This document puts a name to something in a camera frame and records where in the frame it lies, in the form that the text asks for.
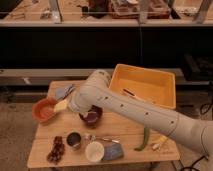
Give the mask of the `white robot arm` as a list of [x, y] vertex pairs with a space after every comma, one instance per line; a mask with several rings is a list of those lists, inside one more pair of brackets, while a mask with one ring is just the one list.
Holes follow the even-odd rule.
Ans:
[[74, 91], [69, 108], [80, 114], [85, 114], [92, 106], [108, 109], [207, 156], [213, 164], [213, 121], [193, 119], [171, 109], [120, 95], [108, 88], [109, 82], [108, 72], [95, 70]]

